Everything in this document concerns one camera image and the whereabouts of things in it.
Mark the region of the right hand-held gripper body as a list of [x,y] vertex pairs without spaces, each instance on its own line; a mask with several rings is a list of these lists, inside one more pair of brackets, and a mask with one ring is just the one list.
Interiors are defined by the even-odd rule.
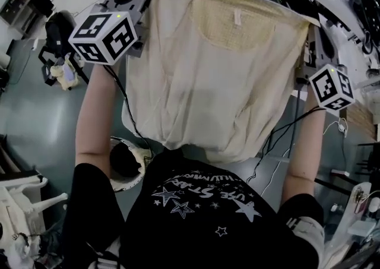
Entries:
[[347,67],[339,59],[338,43],[331,30],[316,18],[304,16],[304,19],[310,25],[296,67],[296,89],[305,91],[310,86],[323,109],[345,109],[355,99]]

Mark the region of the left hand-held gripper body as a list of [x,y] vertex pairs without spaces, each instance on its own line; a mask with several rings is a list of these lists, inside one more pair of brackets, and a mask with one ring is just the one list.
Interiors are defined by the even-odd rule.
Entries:
[[86,62],[113,65],[122,55],[140,57],[147,36],[141,24],[151,0],[105,0],[77,24],[68,41]]

